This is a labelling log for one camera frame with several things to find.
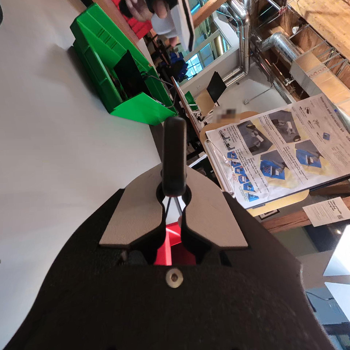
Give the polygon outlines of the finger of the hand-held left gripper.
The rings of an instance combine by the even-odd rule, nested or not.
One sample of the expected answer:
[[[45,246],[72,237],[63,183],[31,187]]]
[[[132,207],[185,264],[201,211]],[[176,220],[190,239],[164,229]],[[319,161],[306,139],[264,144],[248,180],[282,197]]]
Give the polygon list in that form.
[[[191,52],[195,43],[195,28],[187,0],[177,1],[175,6],[175,28],[183,48]]]

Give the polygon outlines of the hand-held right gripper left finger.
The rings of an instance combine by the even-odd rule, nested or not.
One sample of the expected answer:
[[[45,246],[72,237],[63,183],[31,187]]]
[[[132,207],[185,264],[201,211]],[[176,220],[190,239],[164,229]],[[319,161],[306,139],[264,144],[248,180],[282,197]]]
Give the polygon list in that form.
[[[125,188],[99,241],[100,246],[131,246],[160,226],[163,204],[156,196],[162,164],[132,180]]]

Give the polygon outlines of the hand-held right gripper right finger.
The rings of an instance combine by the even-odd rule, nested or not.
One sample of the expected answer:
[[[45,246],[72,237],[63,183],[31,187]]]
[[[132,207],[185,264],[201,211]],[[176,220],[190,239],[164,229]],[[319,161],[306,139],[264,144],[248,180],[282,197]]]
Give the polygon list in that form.
[[[247,248],[248,243],[221,188],[190,167],[186,173],[191,199],[182,214],[182,231],[189,229],[190,233],[221,248]]]

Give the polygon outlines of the red plastic bin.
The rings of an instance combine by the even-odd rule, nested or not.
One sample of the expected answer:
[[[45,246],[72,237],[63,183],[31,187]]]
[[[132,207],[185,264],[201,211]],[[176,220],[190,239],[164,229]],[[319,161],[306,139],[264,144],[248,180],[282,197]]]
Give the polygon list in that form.
[[[177,222],[166,225],[165,241],[157,250],[154,265],[196,265],[195,256],[182,243],[181,228]]]

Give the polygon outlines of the black usb hub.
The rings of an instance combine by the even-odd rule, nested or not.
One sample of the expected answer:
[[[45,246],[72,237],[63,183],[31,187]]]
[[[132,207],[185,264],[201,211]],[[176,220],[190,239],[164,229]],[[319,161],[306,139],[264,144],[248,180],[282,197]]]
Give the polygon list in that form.
[[[163,194],[174,198],[179,216],[182,209],[178,198],[189,196],[186,167],[186,121],[179,116],[169,117],[164,122],[161,184]]]

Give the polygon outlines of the green plastic bin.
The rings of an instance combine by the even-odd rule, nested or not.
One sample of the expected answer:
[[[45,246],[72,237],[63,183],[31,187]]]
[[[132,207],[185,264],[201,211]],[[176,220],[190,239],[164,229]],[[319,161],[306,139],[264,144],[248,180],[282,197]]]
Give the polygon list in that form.
[[[148,125],[177,115],[173,101],[155,68],[97,4],[93,3],[70,26],[73,47],[109,114]],[[113,68],[129,50],[152,97],[127,98]]]

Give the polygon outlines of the person's left hand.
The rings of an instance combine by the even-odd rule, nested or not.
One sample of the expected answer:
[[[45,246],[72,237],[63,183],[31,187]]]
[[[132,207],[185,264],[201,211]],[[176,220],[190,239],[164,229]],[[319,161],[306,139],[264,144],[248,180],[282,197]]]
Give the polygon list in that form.
[[[167,5],[162,0],[153,2],[153,12],[149,10],[146,2],[143,0],[126,0],[125,3],[132,17],[140,22],[150,21],[154,14],[160,19],[165,19],[168,15]]]

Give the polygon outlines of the black bin divider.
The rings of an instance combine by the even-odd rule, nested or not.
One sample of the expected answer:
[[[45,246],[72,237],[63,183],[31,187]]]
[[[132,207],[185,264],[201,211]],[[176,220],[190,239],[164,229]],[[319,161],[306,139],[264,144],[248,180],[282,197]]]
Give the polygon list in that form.
[[[126,50],[125,54],[116,63],[113,68],[116,73],[127,98],[132,98],[140,93],[145,93],[147,96],[152,97],[146,82],[139,71],[137,64],[129,50]]]

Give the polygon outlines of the black flat panel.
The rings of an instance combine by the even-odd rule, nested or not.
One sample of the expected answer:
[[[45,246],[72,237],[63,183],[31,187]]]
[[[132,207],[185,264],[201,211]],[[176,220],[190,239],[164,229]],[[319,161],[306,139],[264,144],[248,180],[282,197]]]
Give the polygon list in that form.
[[[215,71],[207,87],[209,96],[211,97],[214,104],[218,102],[218,99],[224,93],[226,88],[227,86],[222,80],[221,76],[218,72]]]

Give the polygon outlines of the wooden poster board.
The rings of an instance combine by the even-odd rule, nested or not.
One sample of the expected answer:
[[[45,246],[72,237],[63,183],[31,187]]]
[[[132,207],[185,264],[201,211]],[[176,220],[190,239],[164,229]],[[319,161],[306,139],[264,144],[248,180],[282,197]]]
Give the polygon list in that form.
[[[199,138],[200,138],[200,141],[202,143],[202,146],[204,147],[204,151],[207,154],[207,157],[208,157],[208,160],[212,166],[212,169],[216,175],[216,178],[217,178],[218,183],[219,183],[219,187],[221,188],[221,190],[223,192],[226,192],[228,190],[229,194],[233,195],[230,192],[231,187],[229,186],[229,183],[227,182],[227,179],[225,177],[225,173],[223,172],[223,170],[221,169],[221,167],[219,165],[219,158],[215,155],[215,152],[212,148],[211,143],[207,141],[208,138],[206,135],[207,131],[223,127],[223,126],[229,124],[231,121],[232,121],[231,119],[227,119],[226,122],[224,122],[224,123],[221,122],[221,123],[212,123],[212,124],[205,125],[201,129],[201,131],[199,132]],[[264,205],[254,206],[253,208],[247,209],[247,211],[253,217],[259,216],[265,212],[269,212],[269,211],[272,211],[275,209],[281,209],[281,208],[287,207],[289,205],[300,203],[302,200],[307,198],[310,191],[319,190],[319,189],[322,189],[324,187],[329,187],[329,186],[331,187],[331,189],[333,189],[336,184],[338,184],[340,182],[344,182],[345,180],[348,180],[348,179],[349,179],[349,175],[344,176],[344,177],[340,177],[340,178],[336,178],[332,181],[322,183],[322,184],[315,186],[311,189],[303,190],[303,191],[285,196],[283,198],[276,199],[274,201],[265,203]]]

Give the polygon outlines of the instruction poster sheet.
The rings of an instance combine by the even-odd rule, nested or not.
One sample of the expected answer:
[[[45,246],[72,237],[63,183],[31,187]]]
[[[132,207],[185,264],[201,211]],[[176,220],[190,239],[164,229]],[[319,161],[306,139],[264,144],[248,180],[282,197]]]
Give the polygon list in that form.
[[[319,94],[205,135],[224,191],[245,209],[349,177],[349,99]]]

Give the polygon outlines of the small paper note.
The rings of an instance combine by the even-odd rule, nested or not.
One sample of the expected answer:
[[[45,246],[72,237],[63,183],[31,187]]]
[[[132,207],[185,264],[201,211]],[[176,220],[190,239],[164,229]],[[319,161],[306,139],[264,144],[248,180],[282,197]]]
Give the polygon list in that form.
[[[336,197],[302,208],[314,227],[350,219],[349,197]]]

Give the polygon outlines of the white box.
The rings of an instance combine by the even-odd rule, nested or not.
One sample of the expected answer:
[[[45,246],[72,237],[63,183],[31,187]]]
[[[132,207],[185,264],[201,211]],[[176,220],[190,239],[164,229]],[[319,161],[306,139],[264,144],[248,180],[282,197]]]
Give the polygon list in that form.
[[[335,298],[349,302],[350,297],[350,227],[345,227],[324,271],[325,285]]]

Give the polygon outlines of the wooden post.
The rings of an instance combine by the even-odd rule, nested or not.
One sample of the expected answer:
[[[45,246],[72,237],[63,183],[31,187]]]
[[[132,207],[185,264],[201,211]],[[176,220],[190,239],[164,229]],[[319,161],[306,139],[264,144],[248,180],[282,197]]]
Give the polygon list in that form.
[[[197,28],[205,19],[210,17],[226,0],[209,0],[192,15],[194,28]]]

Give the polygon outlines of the silver duct pipes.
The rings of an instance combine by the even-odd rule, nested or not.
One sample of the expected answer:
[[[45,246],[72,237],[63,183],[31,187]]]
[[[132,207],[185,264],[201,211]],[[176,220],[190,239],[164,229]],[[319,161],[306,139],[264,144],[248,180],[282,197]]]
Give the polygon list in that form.
[[[226,1],[220,9],[224,10],[224,15],[230,15],[230,19],[237,23],[237,35],[239,39],[239,66],[223,78],[226,86],[238,83],[249,73],[251,65],[251,41],[253,41],[253,45],[260,52],[275,48],[284,60],[290,64],[301,55],[301,51],[283,32],[273,33],[265,40],[252,35],[250,23],[251,1]]]

